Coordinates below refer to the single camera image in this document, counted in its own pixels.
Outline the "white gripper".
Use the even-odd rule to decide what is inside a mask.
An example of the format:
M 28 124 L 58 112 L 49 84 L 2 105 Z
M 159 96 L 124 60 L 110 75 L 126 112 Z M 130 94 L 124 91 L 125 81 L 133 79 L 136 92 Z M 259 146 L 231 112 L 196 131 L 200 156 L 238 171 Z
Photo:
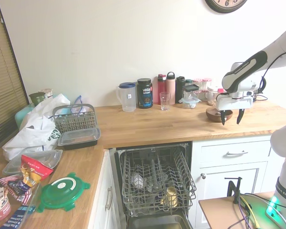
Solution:
M 216 109 L 220 111 L 221 122 L 225 125 L 226 110 L 239 110 L 239 114 L 236 120 L 237 124 L 240 124 L 245 109 L 251 108 L 253 105 L 252 92 L 237 92 L 237 93 L 220 93 L 216 98 Z

